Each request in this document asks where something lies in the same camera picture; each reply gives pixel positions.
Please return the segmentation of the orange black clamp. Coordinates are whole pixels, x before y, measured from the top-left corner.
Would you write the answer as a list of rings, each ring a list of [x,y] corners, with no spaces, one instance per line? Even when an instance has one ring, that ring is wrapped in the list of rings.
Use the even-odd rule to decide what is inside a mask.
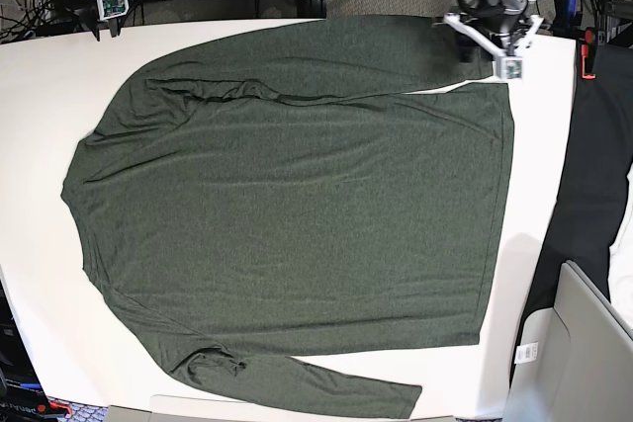
[[[581,39],[580,49],[581,78],[584,80],[593,80],[596,77],[593,66],[599,39],[600,30],[597,28],[585,29]]]

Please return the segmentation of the dark green long-sleeve shirt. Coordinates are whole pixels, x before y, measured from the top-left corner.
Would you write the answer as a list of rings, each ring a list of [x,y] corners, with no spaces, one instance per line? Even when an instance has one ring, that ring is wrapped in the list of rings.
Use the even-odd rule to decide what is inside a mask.
[[[136,71],[62,199],[83,269],[169,376],[328,416],[407,419],[417,385],[308,357],[474,345],[513,147],[508,88],[449,28],[348,17]]]

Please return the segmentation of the grey plastic bin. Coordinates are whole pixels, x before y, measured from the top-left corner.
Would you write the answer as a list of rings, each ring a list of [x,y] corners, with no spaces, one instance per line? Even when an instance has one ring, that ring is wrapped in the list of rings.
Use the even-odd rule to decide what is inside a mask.
[[[568,261],[554,306],[523,328],[504,421],[630,421],[632,331]]]

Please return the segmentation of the red black tool bottom-left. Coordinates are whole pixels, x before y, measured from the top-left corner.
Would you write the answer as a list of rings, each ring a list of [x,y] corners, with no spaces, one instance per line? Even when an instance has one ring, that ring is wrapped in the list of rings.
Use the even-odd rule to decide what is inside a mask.
[[[40,418],[65,418],[72,415],[72,408],[65,403],[49,401],[37,405],[36,415]]]

